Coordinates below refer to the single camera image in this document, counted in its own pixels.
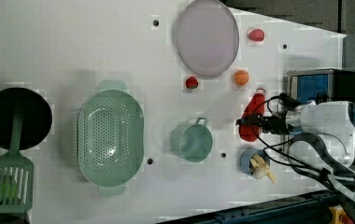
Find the white robot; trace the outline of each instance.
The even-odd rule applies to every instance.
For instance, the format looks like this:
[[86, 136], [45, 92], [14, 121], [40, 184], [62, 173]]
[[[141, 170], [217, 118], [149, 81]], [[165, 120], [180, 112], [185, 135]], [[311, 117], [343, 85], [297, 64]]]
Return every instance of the white robot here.
[[355, 221], [355, 172], [348, 168], [355, 159], [355, 104], [302, 105], [285, 93], [264, 103], [274, 99], [280, 100], [286, 110], [273, 112], [270, 117], [254, 113], [237, 124], [258, 126], [263, 133], [291, 135], [288, 152], [280, 153], [296, 173], [316, 179], [333, 191]]

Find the black frying pan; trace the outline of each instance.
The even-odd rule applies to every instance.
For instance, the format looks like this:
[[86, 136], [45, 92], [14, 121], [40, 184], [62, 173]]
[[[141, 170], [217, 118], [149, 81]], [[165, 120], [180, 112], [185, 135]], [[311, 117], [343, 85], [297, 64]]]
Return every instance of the black frying pan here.
[[52, 113], [38, 93], [25, 88], [0, 91], [0, 147], [9, 149], [15, 103], [23, 105], [21, 150], [38, 145], [49, 134]]

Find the orange ball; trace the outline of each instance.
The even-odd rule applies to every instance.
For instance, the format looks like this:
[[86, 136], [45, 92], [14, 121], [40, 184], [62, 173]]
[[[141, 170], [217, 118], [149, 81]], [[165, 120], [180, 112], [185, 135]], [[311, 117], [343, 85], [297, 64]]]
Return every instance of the orange ball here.
[[245, 70], [239, 70], [234, 74], [234, 82], [238, 86], [244, 86], [249, 82], [249, 74]]

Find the slotted spatula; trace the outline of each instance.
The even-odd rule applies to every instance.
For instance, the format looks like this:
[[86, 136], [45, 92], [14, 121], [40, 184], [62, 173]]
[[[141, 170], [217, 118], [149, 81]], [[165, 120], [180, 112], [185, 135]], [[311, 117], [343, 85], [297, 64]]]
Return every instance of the slotted spatula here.
[[0, 213], [23, 213], [32, 208], [34, 165], [20, 153], [21, 104], [15, 105], [8, 153], [0, 156]]

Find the round lid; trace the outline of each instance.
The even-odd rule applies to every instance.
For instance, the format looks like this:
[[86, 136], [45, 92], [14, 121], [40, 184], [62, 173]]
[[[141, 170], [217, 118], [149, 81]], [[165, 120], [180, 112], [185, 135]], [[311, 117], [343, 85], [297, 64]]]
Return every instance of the round lid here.
[[233, 63], [239, 33], [231, 11], [217, 0], [197, 0], [182, 13], [177, 48], [198, 75], [218, 76]]

